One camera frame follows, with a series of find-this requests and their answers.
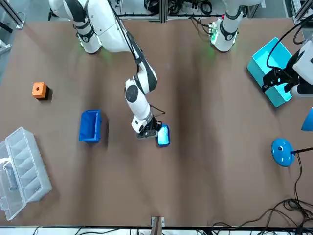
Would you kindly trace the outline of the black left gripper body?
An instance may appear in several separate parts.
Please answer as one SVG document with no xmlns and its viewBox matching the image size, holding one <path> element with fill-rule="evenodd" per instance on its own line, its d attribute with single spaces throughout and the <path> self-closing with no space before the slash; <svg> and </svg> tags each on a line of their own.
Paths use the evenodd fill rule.
<svg viewBox="0 0 313 235">
<path fill-rule="evenodd" d="M 284 92 L 289 92 L 293 86 L 298 84 L 298 74 L 293 68 L 275 69 L 274 85 L 284 84 Z"/>
</svg>

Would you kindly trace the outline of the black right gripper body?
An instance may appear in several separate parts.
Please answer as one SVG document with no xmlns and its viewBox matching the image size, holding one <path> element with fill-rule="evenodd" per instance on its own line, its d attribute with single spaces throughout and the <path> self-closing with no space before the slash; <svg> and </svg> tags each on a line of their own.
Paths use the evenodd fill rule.
<svg viewBox="0 0 313 235">
<path fill-rule="evenodd" d="M 147 125 L 144 127 L 143 132 L 148 131 L 156 131 L 157 130 L 157 120 L 155 117 L 152 117 L 151 121 L 147 123 Z"/>
</svg>

